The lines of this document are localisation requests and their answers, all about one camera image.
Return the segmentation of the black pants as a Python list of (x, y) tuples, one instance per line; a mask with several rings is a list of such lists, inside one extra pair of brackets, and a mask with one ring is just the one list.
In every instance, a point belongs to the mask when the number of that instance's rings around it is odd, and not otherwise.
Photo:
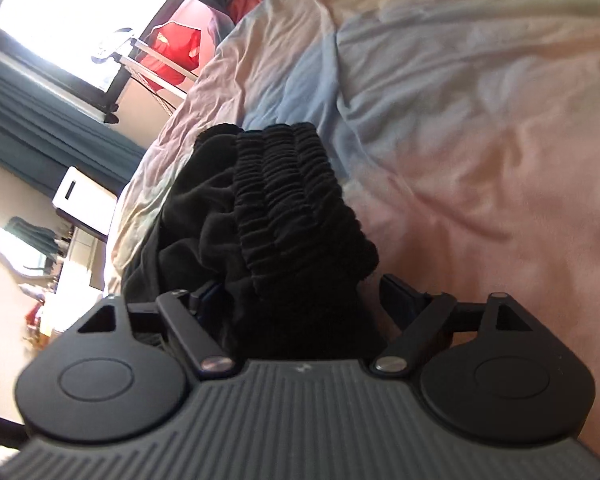
[(198, 136), (122, 278), (130, 304), (215, 284), (202, 326), (241, 360), (367, 360), (384, 342), (358, 286), (378, 265), (314, 125)]

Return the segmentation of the white air purifier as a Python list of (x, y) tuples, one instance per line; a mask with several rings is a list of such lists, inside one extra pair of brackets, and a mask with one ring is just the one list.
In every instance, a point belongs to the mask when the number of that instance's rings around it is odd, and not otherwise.
[(56, 212), (80, 229), (106, 242), (117, 196), (97, 182), (69, 167), (52, 199)]

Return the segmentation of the pastel tie-dye bed sheet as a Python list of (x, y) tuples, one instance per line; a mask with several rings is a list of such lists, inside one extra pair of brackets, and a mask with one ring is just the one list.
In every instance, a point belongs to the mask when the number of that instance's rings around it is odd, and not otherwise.
[(110, 290), (221, 122), (316, 125), (380, 273), (514, 296), (594, 375), (600, 454), (600, 0), (264, 0), (124, 189)]

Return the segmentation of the white drying rack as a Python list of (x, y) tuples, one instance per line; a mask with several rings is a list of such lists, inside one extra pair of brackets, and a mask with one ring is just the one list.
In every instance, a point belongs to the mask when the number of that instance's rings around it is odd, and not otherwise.
[(158, 58), (158, 60), (185, 76), (183, 84), (185, 84), (186, 81), (193, 84), (198, 80), (199, 76), (196, 73), (196, 70), (193, 73), (183, 70), (178, 64), (171, 62), (157, 51), (152, 50), (148, 44), (145, 44), (145, 40), (136, 36), (131, 27), (118, 28), (92, 56), (92, 62), (98, 65), (105, 64), (109, 61), (117, 63), (158, 100), (163, 100), (163, 103), (166, 103), (166, 98), (159, 96), (160, 91), (168, 92), (171, 96), (174, 96), (174, 98), (184, 100), (186, 92), (182, 88), (182, 84), (179, 84), (177, 87), (168, 84), (154, 72), (140, 64), (140, 62), (137, 61), (137, 58), (143, 52)]

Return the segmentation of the teal curtain left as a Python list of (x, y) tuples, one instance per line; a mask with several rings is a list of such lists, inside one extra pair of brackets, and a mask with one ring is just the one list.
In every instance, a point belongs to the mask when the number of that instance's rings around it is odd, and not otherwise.
[(70, 167), (118, 194), (144, 150), (0, 60), (0, 166), (50, 197)]

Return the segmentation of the red garment on rack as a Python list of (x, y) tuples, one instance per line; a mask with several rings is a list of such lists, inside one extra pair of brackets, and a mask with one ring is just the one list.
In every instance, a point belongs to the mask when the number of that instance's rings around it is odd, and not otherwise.
[[(201, 30), (198, 28), (167, 22), (156, 26), (145, 40), (145, 44), (189, 73), (193, 73), (199, 67)], [(150, 54), (143, 52), (137, 61), (174, 87), (185, 81), (183, 74)]]

